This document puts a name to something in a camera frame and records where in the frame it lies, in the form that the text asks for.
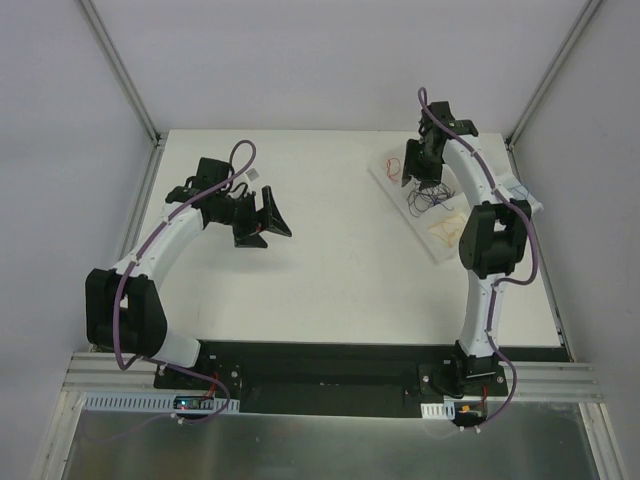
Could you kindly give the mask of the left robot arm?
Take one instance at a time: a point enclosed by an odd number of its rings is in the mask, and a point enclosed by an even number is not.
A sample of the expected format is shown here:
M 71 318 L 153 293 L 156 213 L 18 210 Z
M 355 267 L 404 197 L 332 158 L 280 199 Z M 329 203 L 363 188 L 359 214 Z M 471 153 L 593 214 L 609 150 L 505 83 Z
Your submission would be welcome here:
M 244 176 L 230 189 L 233 166 L 203 157 L 195 175 L 166 197 L 149 237 L 113 267 L 94 269 L 85 281 L 86 335 L 90 343 L 161 363 L 178 365 L 188 388 L 204 387 L 210 363 L 200 357 L 201 342 L 172 330 L 159 288 L 186 247 L 211 223 L 231 228 L 237 248 L 265 248 L 264 232 L 289 237 L 270 187 L 255 198 Z

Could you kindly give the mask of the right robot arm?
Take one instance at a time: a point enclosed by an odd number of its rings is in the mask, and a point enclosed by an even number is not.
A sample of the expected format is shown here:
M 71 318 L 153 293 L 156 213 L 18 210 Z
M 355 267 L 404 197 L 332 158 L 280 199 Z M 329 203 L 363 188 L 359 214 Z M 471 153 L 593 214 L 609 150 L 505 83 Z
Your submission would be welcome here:
M 446 101 L 428 102 L 424 89 L 418 96 L 418 136 L 406 144 L 401 183 L 436 187 L 450 168 L 471 208 L 458 247 L 468 273 L 465 321 L 452 359 L 429 376 L 433 390 L 461 399 L 501 373 L 499 310 L 506 284 L 513 282 L 517 264 L 534 245 L 532 207 L 498 182 L 482 157 L 472 121 L 455 119 Z

